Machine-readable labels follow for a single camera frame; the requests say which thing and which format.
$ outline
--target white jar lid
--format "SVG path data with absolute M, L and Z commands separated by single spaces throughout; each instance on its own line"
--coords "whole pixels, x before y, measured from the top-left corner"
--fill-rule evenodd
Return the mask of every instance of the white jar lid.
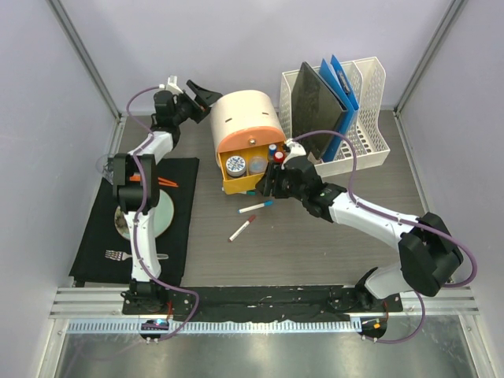
M 226 172 L 231 177 L 240 177 L 246 171 L 245 159 L 241 156 L 231 156 L 226 161 Z

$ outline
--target reflective floor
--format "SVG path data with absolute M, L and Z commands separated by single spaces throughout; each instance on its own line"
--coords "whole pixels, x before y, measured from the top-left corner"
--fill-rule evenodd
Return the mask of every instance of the reflective floor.
M 391 318 L 386 337 L 408 335 L 418 321 Z M 422 332 L 399 345 L 361 341 L 354 333 L 181 335 L 158 345 L 139 339 L 67 335 L 56 377 L 477 376 L 458 317 L 428 317 Z

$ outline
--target blue marker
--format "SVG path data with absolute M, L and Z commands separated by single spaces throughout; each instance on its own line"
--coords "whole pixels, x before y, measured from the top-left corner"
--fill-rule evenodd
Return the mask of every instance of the blue marker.
M 264 203 L 260 203 L 258 205 L 249 206 L 249 207 L 245 207 L 243 209 L 240 209 L 240 210 L 238 210 L 238 214 L 246 213 L 247 211 L 260 209 L 261 207 L 271 206 L 272 204 L 273 204 L 273 201 L 270 199 L 269 201 L 266 201 Z

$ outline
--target black placemat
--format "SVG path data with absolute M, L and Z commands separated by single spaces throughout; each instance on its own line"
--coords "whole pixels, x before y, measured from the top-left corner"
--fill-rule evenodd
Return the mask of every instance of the black placemat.
M 187 238 L 191 222 L 192 202 L 195 196 L 199 159 L 163 159 L 157 164 L 157 174 L 175 181 L 179 187 L 161 187 L 169 194 L 175 207 L 175 216 L 170 227 L 156 238 L 159 254 L 167 254 L 161 260 L 161 280 L 180 285 L 186 265 Z M 117 202 L 112 198 L 112 185 L 105 179 L 98 190 L 79 252 L 73 263 L 70 276 L 78 281 L 108 284 L 128 284 L 132 274 L 132 260 L 114 261 L 105 258 L 106 250 L 131 253 L 130 242 L 117 232 L 113 215 Z

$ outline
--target gray table surface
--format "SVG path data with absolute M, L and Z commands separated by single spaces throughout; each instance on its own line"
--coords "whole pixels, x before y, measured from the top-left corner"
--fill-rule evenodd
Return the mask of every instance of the gray table surface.
M 149 117 L 141 118 L 150 122 Z M 358 172 L 355 192 L 377 205 L 421 215 L 420 198 L 392 112 L 381 112 L 379 125 L 391 152 L 381 167 Z M 167 157 L 200 159 L 183 286 L 355 284 L 374 266 L 398 261 L 398 255 L 381 241 L 314 218 L 293 198 L 238 214 L 238 209 L 263 198 L 226 195 L 221 190 L 208 119 L 201 124 L 188 121 L 181 131 L 179 144 Z M 137 147 L 145 136 L 128 119 L 120 152 Z M 345 187 L 348 178 L 344 174 L 325 180 Z M 229 243 L 228 237 L 252 213 L 257 219 Z

